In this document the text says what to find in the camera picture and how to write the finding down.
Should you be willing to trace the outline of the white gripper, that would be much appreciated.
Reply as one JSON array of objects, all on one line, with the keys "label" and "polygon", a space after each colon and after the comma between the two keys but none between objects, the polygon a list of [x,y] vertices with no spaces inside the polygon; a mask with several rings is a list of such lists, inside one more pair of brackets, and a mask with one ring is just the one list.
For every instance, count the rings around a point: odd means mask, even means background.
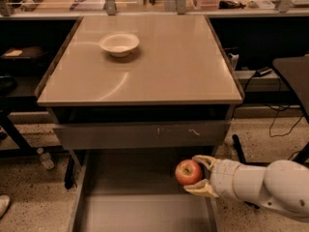
[{"label": "white gripper", "polygon": [[214,198],[219,196],[226,200],[239,200],[234,191],[234,175],[240,167],[238,161],[220,160],[204,155],[196,155],[192,159],[211,171],[211,177],[210,181],[203,179],[194,185],[184,186],[186,192],[196,196]]}]

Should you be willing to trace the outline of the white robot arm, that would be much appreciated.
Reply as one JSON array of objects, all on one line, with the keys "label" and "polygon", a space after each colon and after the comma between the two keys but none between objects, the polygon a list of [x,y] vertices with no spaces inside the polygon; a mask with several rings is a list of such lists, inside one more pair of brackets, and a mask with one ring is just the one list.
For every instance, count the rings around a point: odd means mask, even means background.
[{"label": "white robot arm", "polygon": [[196,155],[193,160],[210,177],[184,186],[190,194],[248,202],[300,222],[309,222],[309,168],[281,159],[268,166],[255,166],[231,159]]}]

